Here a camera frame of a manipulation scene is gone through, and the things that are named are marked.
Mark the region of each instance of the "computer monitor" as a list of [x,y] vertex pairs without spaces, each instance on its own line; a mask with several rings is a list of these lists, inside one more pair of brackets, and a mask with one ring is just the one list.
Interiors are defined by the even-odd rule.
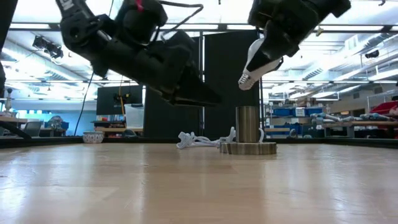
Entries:
[[[122,114],[119,86],[98,88],[97,115]],[[142,104],[142,85],[122,86],[123,104]]]

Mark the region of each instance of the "bowl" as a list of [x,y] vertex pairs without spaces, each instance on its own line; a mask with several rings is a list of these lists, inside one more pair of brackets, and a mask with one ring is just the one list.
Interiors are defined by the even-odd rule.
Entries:
[[85,131],[83,133],[83,141],[88,144],[99,144],[104,140],[104,132],[102,131]]

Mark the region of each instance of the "blue wall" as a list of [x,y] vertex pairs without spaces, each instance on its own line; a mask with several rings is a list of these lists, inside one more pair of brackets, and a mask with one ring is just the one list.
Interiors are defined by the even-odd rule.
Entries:
[[[75,133],[76,123],[79,118],[80,111],[53,111],[52,114],[22,114],[20,118],[39,119],[47,122],[52,116],[60,116],[64,122],[69,122],[69,129],[67,136],[72,136]],[[76,135],[82,136],[85,131],[93,131],[94,124],[92,121],[96,120],[95,111],[84,111],[77,129]]]

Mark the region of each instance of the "chair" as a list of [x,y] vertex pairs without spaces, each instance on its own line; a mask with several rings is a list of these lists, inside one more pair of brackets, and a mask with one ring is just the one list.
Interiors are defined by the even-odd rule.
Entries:
[[31,121],[26,123],[24,132],[30,137],[38,137],[40,134],[40,129],[42,127],[41,121]]

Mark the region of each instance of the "round wooden disc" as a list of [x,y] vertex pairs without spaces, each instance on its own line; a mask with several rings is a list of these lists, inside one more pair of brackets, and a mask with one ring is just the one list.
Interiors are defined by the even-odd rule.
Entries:
[[220,152],[232,155],[271,155],[276,154],[277,145],[274,142],[263,143],[221,143]]

